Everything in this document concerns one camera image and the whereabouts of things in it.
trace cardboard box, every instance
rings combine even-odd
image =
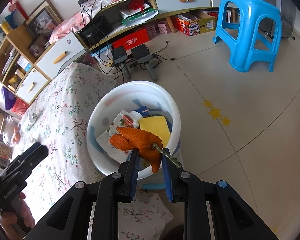
[[[214,16],[216,18],[216,23],[217,23],[218,16],[219,16],[219,10],[203,9],[203,10],[198,10],[198,11],[208,14],[210,16]],[[226,19],[227,19],[227,23],[231,22],[231,11],[230,10],[227,10],[227,12],[226,12]]]
[[[173,17],[175,28],[188,36],[214,31],[216,18],[199,11]]]
[[[112,46],[115,49],[120,46],[124,46],[125,50],[129,50],[143,43],[146,43],[147,41],[150,41],[147,30],[142,29],[113,42]]]
[[[215,25],[217,24],[217,18],[208,15],[201,10],[192,11],[194,15],[200,18],[200,33],[212,32],[215,30]]]

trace bottle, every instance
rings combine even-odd
[[[25,119],[24,123],[21,125],[21,130],[27,132],[35,124],[37,120],[37,115],[35,113],[28,115],[28,118]]]
[[[6,19],[0,20],[0,28],[3,30],[3,32],[8,35],[9,32],[11,32],[13,29],[10,26],[10,24],[7,22]]]

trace dried orange peel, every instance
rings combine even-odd
[[[156,143],[162,149],[161,139],[148,131],[136,128],[117,127],[117,131],[121,134],[111,136],[110,143],[122,151],[137,148],[140,157],[148,161],[152,172],[156,173],[160,168],[162,155],[152,145]]]

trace bed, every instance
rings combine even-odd
[[[101,98],[115,87],[115,80],[80,63],[71,63],[36,98],[23,116],[36,113],[37,121],[22,134],[13,158],[35,141],[46,145],[45,158],[26,180],[26,202],[38,221],[77,181],[100,181],[103,175],[88,154],[86,131],[89,118]],[[90,219],[90,230],[93,214]],[[118,205],[119,239],[159,239],[172,214],[157,193],[137,190],[131,204]]]

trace drawer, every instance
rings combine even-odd
[[[211,7],[210,0],[190,0],[181,2],[180,0],[155,0],[159,13],[167,13],[184,9]]]
[[[78,41],[77,37],[70,32],[61,40],[56,42],[56,44],[42,57],[42,59],[40,59],[40,61],[37,63],[37,66],[49,78],[54,79],[58,75],[63,64],[84,49],[85,48]],[[53,62],[64,52],[66,53],[66,56],[54,64]]]
[[[221,0],[211,0],[211,6],[219,7],[220,2],[221,2]],[[237,6],[234,3],[230,2],[230,3],[228,3],[228,8],[237,8]]]
[[[16,95],[30,104],[38,96],[41,89],[48,84],[48,82],[48,79],[46,79],[38,70],[36,70],[36,68],[32,68],[30,73],[21,83]],[[31,91],[27,92],[32,83],[34,84],[34,87]]]

